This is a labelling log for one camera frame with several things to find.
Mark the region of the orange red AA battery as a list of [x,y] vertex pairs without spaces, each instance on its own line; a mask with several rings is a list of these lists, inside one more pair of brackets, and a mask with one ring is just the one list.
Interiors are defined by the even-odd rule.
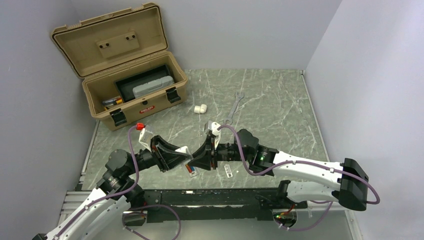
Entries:
[[191,174],[191,172],[192,172],[191,167],[188,164],[186,164],[185,167],[186,167],[187,171]]

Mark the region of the white battery cover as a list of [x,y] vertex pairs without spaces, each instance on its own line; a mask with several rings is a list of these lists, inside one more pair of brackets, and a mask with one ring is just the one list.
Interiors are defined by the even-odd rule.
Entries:
[[231,170],[231,166],[229,164],[225,164],[224,165],[224,170],[225,170],[225,174],[228,178],[232,178],[233,177],[233,173]]

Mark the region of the white remote control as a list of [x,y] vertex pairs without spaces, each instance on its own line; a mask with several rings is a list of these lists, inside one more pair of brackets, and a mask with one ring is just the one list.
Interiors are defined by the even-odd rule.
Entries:
[[[193,159],[193,156],[192,156],[189,148],[187,146],[183,146],[183,147],[180,147],[180,148],[176,149],[175,151],[178,152],[178,153],[183,153],[183,154],[187,154],[188,155],[188,159],[187,160],[184,160],[180,165],[184,169],[184,171],[188,174],[188,176],[190,178],[196,177],[198,175],[199,171],[197,170],[196,167],[193,167],[193,166],[190,166],[189,165],[189,162]],[[188,170],[187,170],[187,168],[186,168],[186,165],[189,165],[191,168],[195,168],[196,174],[189,173]]]

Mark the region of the white pvc elbow fitting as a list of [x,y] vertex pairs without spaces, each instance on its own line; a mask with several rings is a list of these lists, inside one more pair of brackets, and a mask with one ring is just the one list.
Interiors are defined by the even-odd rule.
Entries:
[[205,114],[207,112],[208,106],[206,104],[195,105],[193,112],[195,114]]

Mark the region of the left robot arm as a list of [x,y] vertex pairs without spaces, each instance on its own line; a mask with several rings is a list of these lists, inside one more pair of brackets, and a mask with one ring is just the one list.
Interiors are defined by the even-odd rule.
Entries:
[[90,240],[102,231],[116,215],[142,217],[144,210],[164,207],[147,194],[140,185],[140,171],[157,166],[162,172],[187,164],[193,155],[186,146],[177,147],[155,136],[148,146],[135,153],[132,141],[129,151],[113,151],[106,163],[106,172],[88,197],[56,228],[38,233],[35,240]]

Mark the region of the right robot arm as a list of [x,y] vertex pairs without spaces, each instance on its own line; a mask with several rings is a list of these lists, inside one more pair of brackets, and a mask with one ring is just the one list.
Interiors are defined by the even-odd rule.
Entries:
[[234,135],[233,143],[216,143],[215,138],[209,133],[188,165],[210,171],[218,162],[246,162],[248,173],[255,176],[283,177],[275,194],[282,208],[305,201],[329,201],[353,211],[365,211],[370,203],[369,178],[354,159],[325,162],[297,157],[261,145],[246,129]]

